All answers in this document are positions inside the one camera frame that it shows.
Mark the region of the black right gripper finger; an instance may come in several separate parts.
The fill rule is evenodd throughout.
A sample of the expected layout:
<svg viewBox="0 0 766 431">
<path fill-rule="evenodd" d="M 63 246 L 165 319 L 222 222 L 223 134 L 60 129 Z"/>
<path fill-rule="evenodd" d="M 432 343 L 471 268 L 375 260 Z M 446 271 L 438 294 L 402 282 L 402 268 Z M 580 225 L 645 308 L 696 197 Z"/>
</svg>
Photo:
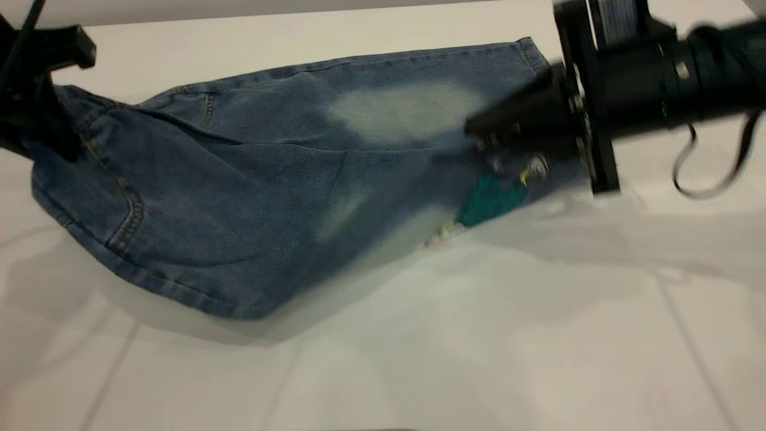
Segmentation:
<svg viewBox="0 0 766 431">
<path fill-rule="evenodd" d="M 580 112 L 571 100 L 577 82 L 562 62 L 465 122 L 465 133 L 485 147 L 553 147 L 580 135 Z"/>
<path fill-rule="evenodd" d="M 479 178 L 545 179 L 550 174 L 544 154 L 502 147 L 498 140 L 479 140 L 477 153 L 481 162 Z"/>
</svg>

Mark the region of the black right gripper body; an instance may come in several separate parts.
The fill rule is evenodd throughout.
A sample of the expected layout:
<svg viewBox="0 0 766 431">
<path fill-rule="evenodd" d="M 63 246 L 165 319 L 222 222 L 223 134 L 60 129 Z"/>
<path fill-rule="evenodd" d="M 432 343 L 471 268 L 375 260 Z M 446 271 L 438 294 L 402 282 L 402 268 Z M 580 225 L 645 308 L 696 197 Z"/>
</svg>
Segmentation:
<svg viewBox="0 0 766 431">
<path fill-rule="evenodd" d="M 597 58 L 586 1 L 554 3 L 554 18 L 563 48 L 567 71 L 580 82 L 582 101 L 582 142 L 594 194 L 617 193 L 620 180 L 616 170 L 612 133 L 607 124 L 604 80 Z"/>
</svg>

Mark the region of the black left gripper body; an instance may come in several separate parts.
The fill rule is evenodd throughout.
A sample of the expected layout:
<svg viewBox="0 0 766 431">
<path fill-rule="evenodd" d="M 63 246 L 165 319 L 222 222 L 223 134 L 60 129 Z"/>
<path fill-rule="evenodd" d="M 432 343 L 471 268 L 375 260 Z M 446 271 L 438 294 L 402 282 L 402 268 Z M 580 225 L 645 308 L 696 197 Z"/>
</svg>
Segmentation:
<svg viewBox="0 0 766 431">
<path fill-rule="evenodd" d="M 3 98 L 39 98 L 50 81 L 50 72 L 40 64 L 37 32 L 47 28 L 37 28 L 39 17 L 31 16 L 16 28 L 1 16 Z"/>
</svg>

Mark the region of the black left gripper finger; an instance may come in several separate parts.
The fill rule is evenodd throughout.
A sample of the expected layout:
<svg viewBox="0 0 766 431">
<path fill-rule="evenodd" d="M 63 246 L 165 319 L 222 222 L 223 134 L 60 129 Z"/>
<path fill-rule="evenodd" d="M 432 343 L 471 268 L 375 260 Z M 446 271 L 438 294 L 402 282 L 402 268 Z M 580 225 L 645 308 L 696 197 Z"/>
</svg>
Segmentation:
<svg viewBox="0 0 766 431">
<path fill-rule="evenodd" d="M 69 66 L 82 70 L 96 65 L 98 48 L 80 25 L 47 28 L 37 32 L 43 71 L 53 72 Z"/>
<path fill-rule="evenodd" d="M 53 89 L 2 94 L 2 149 L 31 159 L 31 153 L 24 146 L 25 139 L 40 142 L 69 162 L 76 161 L 80 155 L 80 139 Z"/>
</svg>

